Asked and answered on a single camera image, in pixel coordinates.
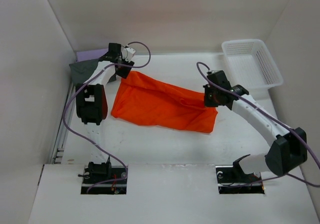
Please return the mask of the purple t-shirt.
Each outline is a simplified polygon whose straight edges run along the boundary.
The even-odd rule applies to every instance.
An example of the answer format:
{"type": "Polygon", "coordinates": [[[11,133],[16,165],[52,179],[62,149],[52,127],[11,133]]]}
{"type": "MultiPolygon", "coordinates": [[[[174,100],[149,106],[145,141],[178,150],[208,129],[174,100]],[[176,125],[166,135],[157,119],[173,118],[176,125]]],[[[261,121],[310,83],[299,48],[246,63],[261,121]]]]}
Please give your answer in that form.
{"type": "Polygon", "coordinates": [[[88,51],[79,51],[76,52],[76,59],[78,62],[98,59],[108,52],[108,48],[106,49],[97,49],[97,50],[88,50],[88,51]]]}

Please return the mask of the grey t-shirt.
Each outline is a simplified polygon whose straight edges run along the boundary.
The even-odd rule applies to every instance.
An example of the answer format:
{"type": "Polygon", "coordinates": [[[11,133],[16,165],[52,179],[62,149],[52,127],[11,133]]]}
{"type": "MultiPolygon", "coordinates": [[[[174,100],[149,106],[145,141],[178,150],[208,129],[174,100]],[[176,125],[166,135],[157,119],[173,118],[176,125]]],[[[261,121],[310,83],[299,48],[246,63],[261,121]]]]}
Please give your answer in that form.
{"type": "Polygon", "coordinates": [[[91,81],[89,85],[101,84],[105,86],[107,83],[116,81],[115,67],[111,66],[105,69],[110,64],[112,63],[109,61],[99,61],[98,59],[69,64],[73,85],[82,85],[94,78],[101,71],[102,73],[91,81]]]}

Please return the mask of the orange t-shirt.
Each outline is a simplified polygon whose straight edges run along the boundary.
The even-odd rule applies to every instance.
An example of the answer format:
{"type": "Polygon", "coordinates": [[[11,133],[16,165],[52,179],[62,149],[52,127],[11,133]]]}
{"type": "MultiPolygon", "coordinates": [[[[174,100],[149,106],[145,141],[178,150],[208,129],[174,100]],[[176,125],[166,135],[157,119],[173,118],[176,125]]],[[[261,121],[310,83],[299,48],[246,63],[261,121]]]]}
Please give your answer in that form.
{"type": "Polygon", "coordinates": [[[203,93],[132,71],[121,80],[110,114],[139,126],[209,134],[218,113],[205,106],[203,93]]]}

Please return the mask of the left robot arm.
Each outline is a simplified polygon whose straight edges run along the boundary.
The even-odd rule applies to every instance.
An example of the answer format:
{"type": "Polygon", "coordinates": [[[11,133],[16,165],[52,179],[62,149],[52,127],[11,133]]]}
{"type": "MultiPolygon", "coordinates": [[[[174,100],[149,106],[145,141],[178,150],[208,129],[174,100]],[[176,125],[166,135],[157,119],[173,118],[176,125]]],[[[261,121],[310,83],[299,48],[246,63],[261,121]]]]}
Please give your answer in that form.
{"type": "Polygon", "coordinates": [[[110,43],[108,50],[101,57],[81,61],[73,67],[76,77],[76,114],[83,123],[87,138],[93,142],[90,162],[107,162],[107,155],[102,152],[103,122],[108,115],[105,86],[117,77],[126,78],[134,65],[132,61],[136,50],[129,44],[122,46],[110,43]]]}

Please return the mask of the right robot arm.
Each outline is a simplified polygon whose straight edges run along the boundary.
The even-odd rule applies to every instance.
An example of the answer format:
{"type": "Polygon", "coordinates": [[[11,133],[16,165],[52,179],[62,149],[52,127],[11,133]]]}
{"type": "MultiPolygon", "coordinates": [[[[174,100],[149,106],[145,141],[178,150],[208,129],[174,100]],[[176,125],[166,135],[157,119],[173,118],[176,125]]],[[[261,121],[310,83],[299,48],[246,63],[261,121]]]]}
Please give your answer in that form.
{"type": "Polygon", "coordinates": [[[307,161],[306,133],[292,129],[271,116],[241,85],[231,86],[224,71],[208,71],[204,85],[207,107],[226,106],[246,120],[269,145],[267,153],[247,154],[234,161],[232,176],[245,181],[254,172],[270,171],[282,176],[307,161]]]}

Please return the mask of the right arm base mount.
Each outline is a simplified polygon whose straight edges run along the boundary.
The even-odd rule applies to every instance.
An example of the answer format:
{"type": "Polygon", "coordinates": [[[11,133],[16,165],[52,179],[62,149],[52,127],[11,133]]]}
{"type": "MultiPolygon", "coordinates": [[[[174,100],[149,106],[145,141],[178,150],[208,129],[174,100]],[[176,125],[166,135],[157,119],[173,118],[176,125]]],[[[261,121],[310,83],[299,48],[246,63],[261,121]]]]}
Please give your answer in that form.
{"type": "Polygon", "coordinates": [[[231,165],[215,167],[219,194],[264,194],[261,173],[245,174],[231,165]]]}

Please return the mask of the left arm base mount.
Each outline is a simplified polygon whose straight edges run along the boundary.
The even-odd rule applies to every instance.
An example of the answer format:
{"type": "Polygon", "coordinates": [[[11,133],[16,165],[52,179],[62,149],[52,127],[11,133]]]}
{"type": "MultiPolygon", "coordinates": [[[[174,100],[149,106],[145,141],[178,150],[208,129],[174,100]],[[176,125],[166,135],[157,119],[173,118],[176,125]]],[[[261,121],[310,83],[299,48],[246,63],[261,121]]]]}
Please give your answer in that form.
{"type": "Polygon", "coordinates": [[[126,169],[123,166],[112,166],[110,159],[104,163],[89,162],[84,168],[81,194],[91,195],[124,195],[127,193],[126,169]]]}

